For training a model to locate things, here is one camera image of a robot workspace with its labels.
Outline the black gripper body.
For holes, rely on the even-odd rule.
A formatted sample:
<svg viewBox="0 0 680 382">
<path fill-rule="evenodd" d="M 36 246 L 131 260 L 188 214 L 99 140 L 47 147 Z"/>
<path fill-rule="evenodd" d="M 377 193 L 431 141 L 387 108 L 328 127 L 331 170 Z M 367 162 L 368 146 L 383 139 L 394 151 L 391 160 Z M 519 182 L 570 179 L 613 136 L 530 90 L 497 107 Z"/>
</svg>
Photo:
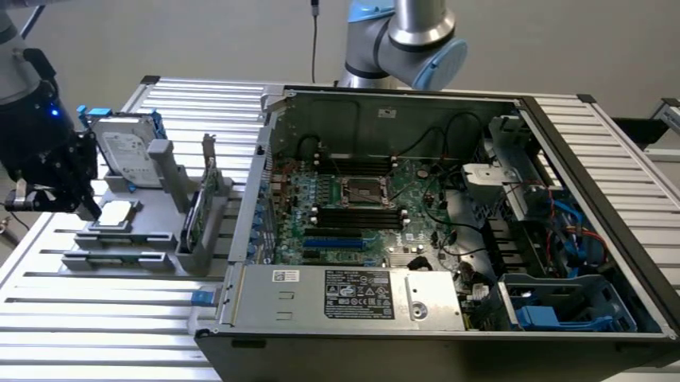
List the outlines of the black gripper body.
<svg viewBox="0 0 680 382">
<path fill-rule="evenodd" d="M 14 182 L 9 212 L 75 212 L 75 187 L 96 179 L 96 137 L 77 131 L 52 83 L 1 106 L 1 163 Z"/>
</svg>

